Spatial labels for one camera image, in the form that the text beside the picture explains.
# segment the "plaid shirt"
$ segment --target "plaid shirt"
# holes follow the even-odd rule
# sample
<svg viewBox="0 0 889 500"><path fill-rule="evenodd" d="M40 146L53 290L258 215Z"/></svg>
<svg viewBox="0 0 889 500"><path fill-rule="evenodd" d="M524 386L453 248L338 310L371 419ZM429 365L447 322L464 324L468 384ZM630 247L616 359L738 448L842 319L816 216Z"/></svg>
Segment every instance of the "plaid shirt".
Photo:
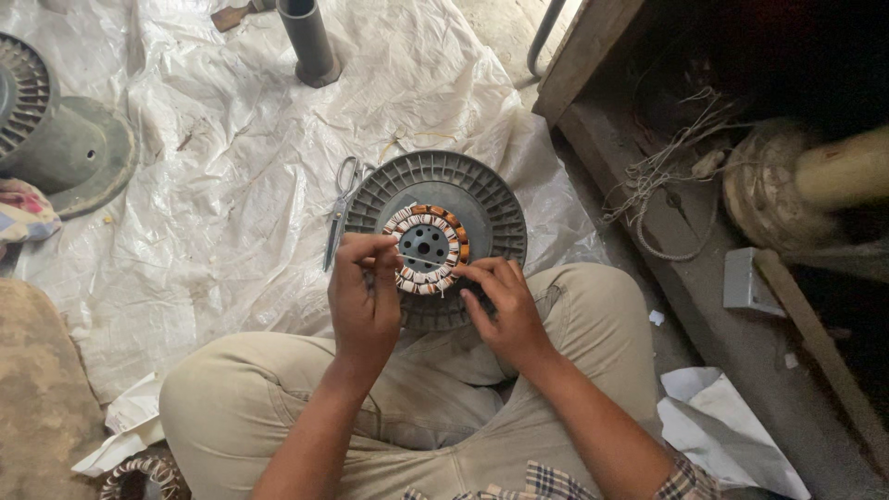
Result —
<svg viewBox="0 0 889 500"><path fill-rule="evenodd" d="M720 497L716 480L697 465L678 458L676 469L654 494L653 500L715 500ZM529 461L525 472L525 491L509 491L490 485L486 491L467 492L453 500L599 500L574 478L551 467ZM413 488L404 491L401 500L427 500Z"/></svg>

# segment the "right hand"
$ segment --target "right hand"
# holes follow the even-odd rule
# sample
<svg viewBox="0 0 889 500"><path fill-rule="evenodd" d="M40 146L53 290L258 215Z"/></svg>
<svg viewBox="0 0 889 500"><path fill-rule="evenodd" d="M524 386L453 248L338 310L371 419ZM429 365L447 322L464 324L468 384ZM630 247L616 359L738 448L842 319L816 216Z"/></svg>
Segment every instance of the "right hand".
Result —
<svg viewBox="0 0 889 500"><path fill-rule="evenodd" d="M497 314L491 320L475 294L466 288L460 290L472 323L494 354L526 377L547 359L559 356L543 329L541 316L518 262L489 257L469 266L457 266L452 272L481 285L497 308Z"/></svg>

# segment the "left hand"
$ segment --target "left hand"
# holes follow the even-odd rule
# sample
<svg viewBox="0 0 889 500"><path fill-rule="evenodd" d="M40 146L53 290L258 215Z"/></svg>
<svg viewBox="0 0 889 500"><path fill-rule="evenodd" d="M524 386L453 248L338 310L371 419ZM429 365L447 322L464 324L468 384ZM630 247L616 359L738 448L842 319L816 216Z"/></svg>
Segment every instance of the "left hand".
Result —
<svg viewBox="0 0 889 500"><path fill-rule="evenodd" d="M344 234L327 288L336 337L334 361L370 383L386 365L401 329L395 272L402 260L397 241L378 234ZM363 269L372 269L372 293Z"/></svg>

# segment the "hand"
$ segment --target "hand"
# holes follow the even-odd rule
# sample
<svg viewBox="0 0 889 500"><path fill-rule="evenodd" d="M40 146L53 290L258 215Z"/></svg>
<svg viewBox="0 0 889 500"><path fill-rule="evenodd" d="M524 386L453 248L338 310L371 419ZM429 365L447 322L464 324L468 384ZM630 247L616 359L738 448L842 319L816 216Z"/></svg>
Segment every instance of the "hand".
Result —
<svg viewBox="0 0 889 500"><path fill-rule="evenodd" d="M401 325L397 241L393 236L344 234L327 288L336 337L334 364L369 384L395 349ZM364 269L372 270L373 293L364 282Z"/></svg>
<svg viewBox="0 0 889 500"><path fill-rule="evenodd" d="M535 368L560 356L543 329L518 262L489 257L469 266L457 266L453 273L481 285L497 308L497 315L491 321L478 298L466 288L460 290L472 323L494 354L529 379Z"/></svg>

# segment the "person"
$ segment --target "person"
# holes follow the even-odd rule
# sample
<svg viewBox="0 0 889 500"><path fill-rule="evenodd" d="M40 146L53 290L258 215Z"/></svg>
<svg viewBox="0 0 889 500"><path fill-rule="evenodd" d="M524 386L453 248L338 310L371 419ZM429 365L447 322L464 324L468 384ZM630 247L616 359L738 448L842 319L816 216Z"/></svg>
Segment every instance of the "person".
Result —
<svg viewBox="0 0 889 500"><path fill-rule="evenodd" d="M167 376L161 420L197 500L718 497L652 437L651 330L627 274L578 263L525 279L480 259L453 272L496 315L462 289L474 328L393 355L395 243L342 238L334 339L229 335ZM504 404L492 386L514 378Z"/></svg>

